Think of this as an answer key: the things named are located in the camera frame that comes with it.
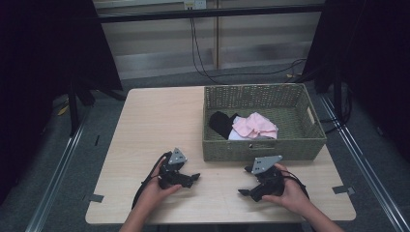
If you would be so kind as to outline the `black metal stand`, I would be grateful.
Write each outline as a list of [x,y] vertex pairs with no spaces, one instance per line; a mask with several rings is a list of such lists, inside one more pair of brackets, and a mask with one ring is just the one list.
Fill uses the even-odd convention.
[[80,99],[83,105],[92,106],[95,98],[91,93],[92,82],[87,78],[72,78],[68,88],[69,109],[71,117],[71,133],[74,136],[80,121],[77,112],[77,99]]

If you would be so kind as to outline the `metal floor rail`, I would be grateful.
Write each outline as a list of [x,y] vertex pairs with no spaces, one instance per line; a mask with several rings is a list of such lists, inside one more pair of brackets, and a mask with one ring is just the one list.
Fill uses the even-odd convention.
[[60,158],[58,165],[52,175],[52,178],[44,192],[44,195],[38,204],[34,215],[31,217],[25,232],[42,232],[44,224],[47,220],[49,212],[57,196],[58,190],[61,187],[64,176],[68,170],[71,159],[77,147],[77,144],[83,134],[84,124],[87,121],[90,113],[90,108],[86,108],[84,115],[81,117],[79,126],[70,136],[66,148]]
[[376,175],[350,130],[337,118],[334,104],[323,95],[320,96],[320,100],[395,231],[410,232],[410,223],[404,218],[404,214]]

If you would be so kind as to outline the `person's left hand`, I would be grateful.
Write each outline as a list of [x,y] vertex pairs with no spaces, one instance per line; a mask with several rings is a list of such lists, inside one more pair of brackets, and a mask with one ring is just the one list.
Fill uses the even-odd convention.
[[182,188],[181,185],[174,185],[165,189],[160,187],[159,168],[157,167],[151,174],[151,179],[139,196],[135,208],[143,213],[153,212],[162,201],[169,195]]

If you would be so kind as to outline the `green woven basket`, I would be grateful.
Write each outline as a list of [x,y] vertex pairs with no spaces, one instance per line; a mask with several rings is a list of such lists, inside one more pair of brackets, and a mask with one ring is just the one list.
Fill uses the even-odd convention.
[[[276,139],[230,140],[215,131],[215,113],[247,118],[257,112],[278,127]],[[206,161],[251,161],[281,156],[314,160],[327,137],[303,84],[206,86],[203,104],[203,158]]]

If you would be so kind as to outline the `white wall outlet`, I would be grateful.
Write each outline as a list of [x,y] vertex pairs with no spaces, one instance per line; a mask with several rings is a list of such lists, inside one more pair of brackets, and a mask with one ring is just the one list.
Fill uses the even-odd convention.
[[186,10],[205,10],[207,8],[206,0],[184,0]]

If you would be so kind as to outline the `person's right hand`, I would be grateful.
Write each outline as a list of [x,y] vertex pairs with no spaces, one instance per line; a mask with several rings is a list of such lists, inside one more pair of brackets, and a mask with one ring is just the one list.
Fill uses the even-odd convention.
[[279,169],[284,176],[283,194],[281,196],[263,195],[262,199],[264,201],[276,203],[288,211],[301,216],[301,212],[305,210],[308,205],[311,205],[311,202],[303,193],[299,184],[289,178],[290,174],[284,165],[276,163],[275,167]]

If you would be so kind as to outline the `black horizontal bar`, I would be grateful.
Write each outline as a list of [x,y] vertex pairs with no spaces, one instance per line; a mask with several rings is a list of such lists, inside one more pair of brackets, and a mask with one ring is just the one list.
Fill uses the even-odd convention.
[[96,18],[96,21],[99,23],[116,23],[130,21],[169,20],[219,16],[301,14],[322,12],[324,8],[324,4],[308,4],[254,8],[182,10],[174,12],[158,12],[146,14],[101,14]]

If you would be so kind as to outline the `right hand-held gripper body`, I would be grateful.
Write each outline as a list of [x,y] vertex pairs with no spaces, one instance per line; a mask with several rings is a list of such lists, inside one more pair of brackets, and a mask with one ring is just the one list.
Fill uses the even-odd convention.
[[251,169],[259,185],[249,191],[249,196],[258,202],[263,195],[282,195],[284,191],[283,175],[275,164],[282,156],[256,158]]

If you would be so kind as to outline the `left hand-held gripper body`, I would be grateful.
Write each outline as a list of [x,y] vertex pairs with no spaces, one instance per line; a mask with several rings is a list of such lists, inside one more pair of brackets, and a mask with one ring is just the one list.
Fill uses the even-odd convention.
[[165,160],[160,167],[160,187],[167,189],[174,185],[181,185],[185,182],[193,182],[190,176],[182,174],[180,169],[184,166],[188,159],[178,149],[175,148],[172,152],[165,154]]

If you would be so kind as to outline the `black curtain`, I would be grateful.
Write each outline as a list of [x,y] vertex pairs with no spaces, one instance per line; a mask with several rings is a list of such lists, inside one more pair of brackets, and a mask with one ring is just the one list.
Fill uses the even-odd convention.
[[36,153],[55,98],[120,90],[93,0],[0,0],[0,205]]
[[325,0],[303,75],[345,82],[410,162],[410,0]]

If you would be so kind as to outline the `black cloth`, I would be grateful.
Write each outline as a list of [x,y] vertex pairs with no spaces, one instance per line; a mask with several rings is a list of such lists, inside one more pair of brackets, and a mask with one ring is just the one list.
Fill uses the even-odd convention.
[[237,116],[237,113],[232,116],[228,116],[220,111],[217,111],[211,115],[209,127],[224,139],[227,139],[233,130],[232,125],[234,124],[234,120]]

